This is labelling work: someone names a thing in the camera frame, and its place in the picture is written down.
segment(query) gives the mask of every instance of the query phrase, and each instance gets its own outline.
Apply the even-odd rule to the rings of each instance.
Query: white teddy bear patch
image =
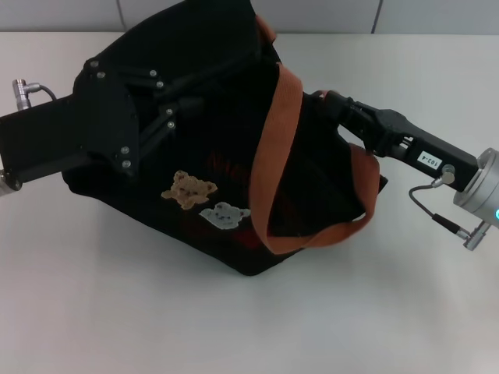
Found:
[[[236,206],[220,202],[215,205],[214,209],[205,209],[200,213],[201,217],[206,218],[211,224],[221,230],[230,230],[237,228],[239,222],[244,217],[249,217],[251,211],[249,209],[239,209]]]

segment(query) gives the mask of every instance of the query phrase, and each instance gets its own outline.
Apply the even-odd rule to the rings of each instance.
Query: white label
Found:
[[[442,160],[440,158],[432,156],[427,152],[421,152],[420,156],[418,157],[418,161],[421,164],[425,164],[426,166],[429,166],[430,168],[435,170],[437,170],[442,163]]]

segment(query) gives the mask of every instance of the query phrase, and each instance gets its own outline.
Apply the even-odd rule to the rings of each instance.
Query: brown teddy bear patch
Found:
[[[203,204],[207,196],[217,191],[217,185],[201,181],[184,171],[177,171],[173,177],[172,188],[161,194],[163,199],[175,199],[184,210],[191,209],[195,204]]]

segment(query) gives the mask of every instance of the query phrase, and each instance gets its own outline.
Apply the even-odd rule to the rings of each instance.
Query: bear embroidery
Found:
[[[177,171],[173,177],[172,188],[161,194],[163,199],[175,199],[184,210],[191,209],[195,204],[207,202],[208,195],[217,191],[217,185],[201,181],[184,171]]]
[[[211,224],[221,230],[230,230],[237,228],[239,222],[244,217],[249,217],[251,211],[249,209],[239,209],[230,204],[221,202],[215,205],[214,209],[205,209],[200,213],[201,217],[206,218]]]

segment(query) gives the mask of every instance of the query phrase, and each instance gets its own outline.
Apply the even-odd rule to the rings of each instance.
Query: white table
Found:
[[[13,79],[69,94],[117,36],[0,34],[0,115],[15,111]],[[277,47],[307,91],[399,110],[477,156],[499,147],[499,37],[288,35]],[[430,179],[381,163],[390,183],[366,230],[251,278],[72,195],[59,175],[25,185],[0,199],[0,372],[497,373],[498,233],[468,252],[410,202]],[[422,199],[474,228],[452,196]]]

